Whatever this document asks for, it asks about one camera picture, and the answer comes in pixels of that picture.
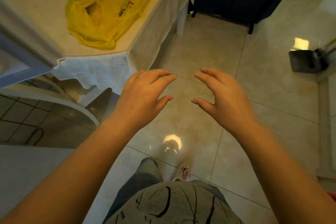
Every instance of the hand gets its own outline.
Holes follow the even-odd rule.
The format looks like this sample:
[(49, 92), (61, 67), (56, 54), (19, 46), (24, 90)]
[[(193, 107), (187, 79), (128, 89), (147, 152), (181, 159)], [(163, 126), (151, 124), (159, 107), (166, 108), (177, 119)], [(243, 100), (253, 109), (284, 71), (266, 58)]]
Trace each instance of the hand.
[(215, 103), (194, 98), (194, 104), (199, 105), (235, 137), (248, 126), (258, 124), (249, 99), (235, 79), (213, 68), (204, 67), (200, 71), (202, 73), (195, 73), (195, 77), (213, 92)]
[(136, 133), (154, 120), (168, 101), (173, 99), (170, 95), (158, 98), (175, 79), (176, 75), (163, 69), (133, 74), (128, 79), (112, 116)]

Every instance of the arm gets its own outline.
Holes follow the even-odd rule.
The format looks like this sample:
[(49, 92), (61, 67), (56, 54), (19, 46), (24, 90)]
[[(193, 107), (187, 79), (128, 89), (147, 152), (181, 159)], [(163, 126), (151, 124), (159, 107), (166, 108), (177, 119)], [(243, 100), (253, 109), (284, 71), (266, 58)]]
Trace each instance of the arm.
[(172, 99), (158, 97), (175, 79), (161, 69), (134, 74), (115, 112), (0, 223), (82, 223), (120, 152)]
[(193, 99), (240, 143), (279, 223), (335, 223), (336, 203), (312, 181), (269, 130), (258, 123), (237, 82), (216, 69), (195, 77), (214, 93), (215, 104)]

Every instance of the plastic bag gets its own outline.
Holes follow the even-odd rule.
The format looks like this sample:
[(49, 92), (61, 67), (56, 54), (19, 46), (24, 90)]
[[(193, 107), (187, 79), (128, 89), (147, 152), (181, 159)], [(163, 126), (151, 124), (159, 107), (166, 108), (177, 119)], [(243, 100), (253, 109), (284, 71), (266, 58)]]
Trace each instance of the plastic bag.
[(68, 0), (68, 31), (81, 44), (112, 50), (150, 0)]

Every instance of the gray t-shirt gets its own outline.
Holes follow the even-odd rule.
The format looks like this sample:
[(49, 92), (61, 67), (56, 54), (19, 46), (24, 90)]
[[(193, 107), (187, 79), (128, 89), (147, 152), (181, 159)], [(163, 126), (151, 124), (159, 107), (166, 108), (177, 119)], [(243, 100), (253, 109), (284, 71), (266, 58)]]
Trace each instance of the gray t-shirt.
[(190, 182), (162, 182), (136, 193), (106, 224), (229, 223), (237, 215), (212, 193)]

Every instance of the blue jeans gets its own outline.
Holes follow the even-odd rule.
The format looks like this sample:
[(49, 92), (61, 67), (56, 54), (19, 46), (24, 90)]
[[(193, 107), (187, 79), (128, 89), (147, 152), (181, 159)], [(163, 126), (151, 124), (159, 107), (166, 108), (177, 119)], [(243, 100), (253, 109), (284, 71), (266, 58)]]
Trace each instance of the blue jeans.
[[(107, 216), (103, 221), (103, 224), (137, 192), (160, 182), (163, 182), (163, 179), (158, 169), (157, 162), (152, 158), (143, 159), (134, 175), (132, 175), (132, 177), (129, 178), (129, 180), (119, 190), (110, 210), (107, 213)], [(224, 195), (217, 187), (202, 180), (193, 180), (191, 183), (197, 184), (212, 193), (230, 208), (224, 198)]]

